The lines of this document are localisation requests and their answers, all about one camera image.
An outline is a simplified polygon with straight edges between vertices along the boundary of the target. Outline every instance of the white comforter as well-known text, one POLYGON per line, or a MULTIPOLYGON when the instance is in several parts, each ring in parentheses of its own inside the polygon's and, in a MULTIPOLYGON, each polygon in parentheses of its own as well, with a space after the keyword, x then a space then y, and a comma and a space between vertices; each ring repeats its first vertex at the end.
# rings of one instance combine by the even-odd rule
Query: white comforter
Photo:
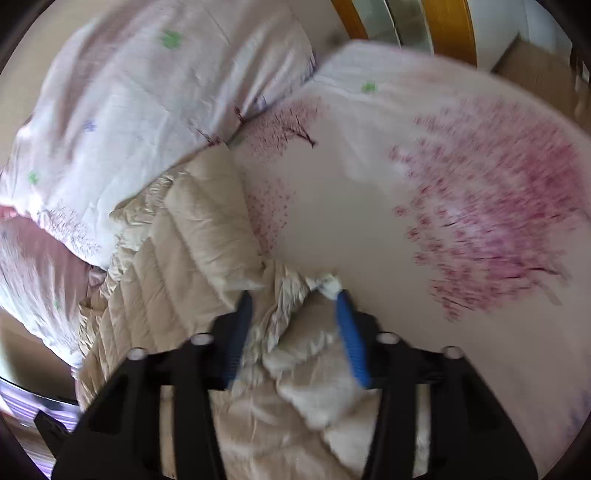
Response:
MULTIPOLYGON (((261 256, 227 147, 201 153, 117 214, 126 233, 109 279, 83 309, 82 404, 130 348, 176 348, 207 331, 250 290, 255 312, 241 373, 231 391, 211 393, 228 476, 348 479, 352 470, 360 473, 379 397, 349 372, 331 301, 340 284, 261 256), (333 447, 349 451, 347 462, 333 447)), ((163 469, 173 475, 168 393, 163 469)))

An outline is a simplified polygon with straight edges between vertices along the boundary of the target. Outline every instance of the white pillow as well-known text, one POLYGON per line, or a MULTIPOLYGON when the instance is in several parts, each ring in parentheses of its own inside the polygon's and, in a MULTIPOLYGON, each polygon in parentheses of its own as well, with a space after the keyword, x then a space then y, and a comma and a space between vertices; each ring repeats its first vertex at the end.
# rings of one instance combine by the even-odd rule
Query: white pillow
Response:
POLYGON ((0 205, 106 268, 120 202, 228 140, 312 67, 283 0, 126 2, 56 58, 2 172, 0 205))
POLYGON ((23 217, 0 222, 0 307, 78 367, 78 302, 89 289, 90 265, 23 217))

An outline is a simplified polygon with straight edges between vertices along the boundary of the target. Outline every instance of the bedsheet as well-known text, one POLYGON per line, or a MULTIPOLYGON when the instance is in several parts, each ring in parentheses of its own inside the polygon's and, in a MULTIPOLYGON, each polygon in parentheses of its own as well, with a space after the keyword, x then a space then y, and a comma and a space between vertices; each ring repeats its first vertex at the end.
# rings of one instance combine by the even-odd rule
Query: bedsheet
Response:
POLYGON ((230 148, 263 250, 461 347, 545 474, 591 411, 589 137, 488 74, 355 42, 230 148))

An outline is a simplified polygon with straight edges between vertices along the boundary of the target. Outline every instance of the pink floral pattern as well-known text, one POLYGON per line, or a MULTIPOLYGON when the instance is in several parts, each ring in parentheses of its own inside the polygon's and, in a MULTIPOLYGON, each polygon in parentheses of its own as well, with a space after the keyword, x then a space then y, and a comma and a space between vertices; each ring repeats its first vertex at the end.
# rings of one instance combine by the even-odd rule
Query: pink floral pattern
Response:
POLYGON ((281 157, 294 139, 314 148, 316 140, 310 136, 309 129, 321 110, 320 98, 305 98, 281 103, 256 117, 243 133, 245 154, 269 162, 281 157))
POLYGON ((559 302, 543 284, 544 275, 567 278, 551 238, 589 219, 577 151, 561 128, 532 108, 484 97, 415 124, 430 135, 391 151, 416 185, 393 213, 412 222, 415 262, 438 271, 431 294, 447 318, 534 287, 559 302))
POLYGON ((76 211, 58 204, 48 212, 47 232, 63 244, 86 257, 100 251, 100 246, 92 240, 86 231, 86 225, 76 218, 76 211))
POLYGON ((275 247, 281 230, 287 225, 293 195, 289 185, 280 178, 264 179, 246 195, 252 231, 264 253, 275 247))

